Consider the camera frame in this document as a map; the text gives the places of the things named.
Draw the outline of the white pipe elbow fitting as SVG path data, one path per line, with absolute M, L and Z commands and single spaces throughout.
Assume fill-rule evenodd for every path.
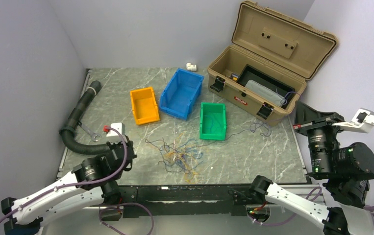
M 197 65 L 196 64 L 192 64 L 192 63 L 187 63 L 186 64 L 186 69 L 188 71 L 196 72 L 197 71 Z

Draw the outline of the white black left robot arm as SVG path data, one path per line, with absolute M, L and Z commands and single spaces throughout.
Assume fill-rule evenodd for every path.
M 117 180 L 137 156 L 133 142 L 107 142 L 107 151 L 83 160 L 50 186 L 21 199 L 1 201 L 6 235 L 35 235 L 51 221 L 84 207 L 119 203 Z

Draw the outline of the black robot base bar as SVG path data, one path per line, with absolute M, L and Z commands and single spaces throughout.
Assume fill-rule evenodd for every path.
M 251 206 L 266 202 L 272 181 L 257 175 L 250 184 L 201 184 L 164 186 L 120 185 L 102 197 L 102 206 L 124 206 L 124 218 L 136 218 L 147 207 L 153 215 L 229 214 L 245 216 Z

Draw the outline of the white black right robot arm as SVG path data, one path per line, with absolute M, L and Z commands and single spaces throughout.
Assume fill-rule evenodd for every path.
M 369 181 L 374 179 L 374 153 L 365 143 L 341 147 L 337 140 L 343 131 L 369 133 L 373 127 L 373 111 L 360 108 L 351 121 L 345 121 L 336 112 L 320 112 L 298 101 L 293 129 L 308 139 L 309 176 L 325 180 L 324 188 L 339 205 L 317 204 L 261 175 L 249 187 L 251 201 L 283 206 L 325 235 L 374 235 L 374 210 L 365 205 Z

